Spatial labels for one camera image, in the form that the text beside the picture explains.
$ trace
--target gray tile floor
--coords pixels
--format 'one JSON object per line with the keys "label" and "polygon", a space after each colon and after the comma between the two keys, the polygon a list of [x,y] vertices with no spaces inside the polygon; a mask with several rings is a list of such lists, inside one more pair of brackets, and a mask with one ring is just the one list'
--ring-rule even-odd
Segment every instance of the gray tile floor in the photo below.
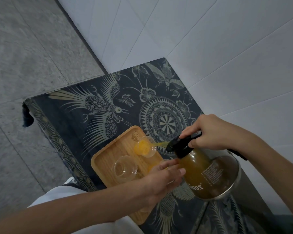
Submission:
{"label": "gray tile floor", "polygon": [[21,104],[34,95],[103,75],[54,0],[0,0],[0,217],[70,177]]}

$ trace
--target white shirt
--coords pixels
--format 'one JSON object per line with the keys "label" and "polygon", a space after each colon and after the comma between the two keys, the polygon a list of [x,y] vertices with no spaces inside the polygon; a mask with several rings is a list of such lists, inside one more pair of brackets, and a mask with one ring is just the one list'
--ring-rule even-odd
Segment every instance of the white shirt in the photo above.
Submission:
{"label": "white shirt", "polygon": [[[31,206],[48,202],[51,200],[86,193],[83,190],[77,189],[71,186],[59,186],[55,187],[43,196],[39,197]],[[133,220],[126,216],[116,222],[102,223],[93,225],[77,232],[74,234],[94,234],[94,233],[104,233],[104,234],[144,234],[143,231],[133,222]]]}

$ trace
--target tiled wall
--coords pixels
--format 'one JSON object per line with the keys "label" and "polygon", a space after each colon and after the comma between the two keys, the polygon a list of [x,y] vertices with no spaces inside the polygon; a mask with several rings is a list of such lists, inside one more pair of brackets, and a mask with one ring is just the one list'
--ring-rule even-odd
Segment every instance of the tiled wall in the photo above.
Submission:
{"label": "tiled wall", "polygon": [[[293,0],[59,0],[108,72],[166,57],[205,114],[293,162]],[[275,214],[289,210],[242,167]]]}

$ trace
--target forearm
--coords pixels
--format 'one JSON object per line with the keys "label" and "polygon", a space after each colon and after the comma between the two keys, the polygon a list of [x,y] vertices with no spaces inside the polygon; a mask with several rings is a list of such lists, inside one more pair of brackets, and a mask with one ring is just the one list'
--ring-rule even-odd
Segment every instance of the forearm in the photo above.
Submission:
{"label": "forearm", "polygon": [[148,205],[139,180],[102,191],[61,198],[0,221],[0,233],[73,233],[112,222]]}
{"label": "forearm", "polygon": [[249,134],[238,151],[262,174],[293,213],[293,163],[278,154],[262,139]]}

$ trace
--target tray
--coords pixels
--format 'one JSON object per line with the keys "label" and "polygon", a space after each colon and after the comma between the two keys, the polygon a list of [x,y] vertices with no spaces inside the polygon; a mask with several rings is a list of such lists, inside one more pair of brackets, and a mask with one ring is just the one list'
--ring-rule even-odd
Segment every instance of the tray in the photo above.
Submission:
{"label": "tray", "polygon": [[[129,155],[134,158],[138,165],[136,179],[146,176],[151,166],[157,165],[163,160],[158,152],[149,158],[134,153],[134,145],[143,136],[145,133],[139,126],[132,126],[92,157],[91,167],[107,188],[121,184],[112,172],[112,167],[119,157]],[[149,212],[137,211],[129,216],[137,225],[141,225],[149,214]]]}

